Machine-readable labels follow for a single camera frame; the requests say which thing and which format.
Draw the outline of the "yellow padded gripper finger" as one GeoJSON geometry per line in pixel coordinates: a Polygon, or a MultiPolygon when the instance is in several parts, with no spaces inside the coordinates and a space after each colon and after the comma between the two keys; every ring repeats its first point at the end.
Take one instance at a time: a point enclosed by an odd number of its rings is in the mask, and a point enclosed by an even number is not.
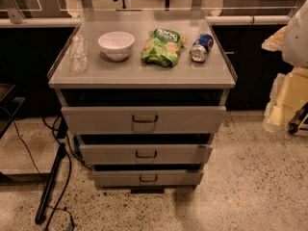
{"type": "Polygon", "coordinates": [[[288,74],[278,73],[264,112],[263,128],[268,132],[286,130],[308,102],[308,68],[295,67],[288,74]]]}

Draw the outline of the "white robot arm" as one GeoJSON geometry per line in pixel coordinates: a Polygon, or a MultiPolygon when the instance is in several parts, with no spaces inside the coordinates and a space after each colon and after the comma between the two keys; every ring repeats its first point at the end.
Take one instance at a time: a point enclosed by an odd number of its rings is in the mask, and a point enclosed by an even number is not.
{"type": "Polygon", "coordinates": [[[294,134],[302,129],[308,117],[308,1],[286,26],[262,43],[262,48],[280,51],[283,61],[293,67],[288,74],[278,74],[274,80],[263,127],[269,132],[287,130],[294,134]]]}

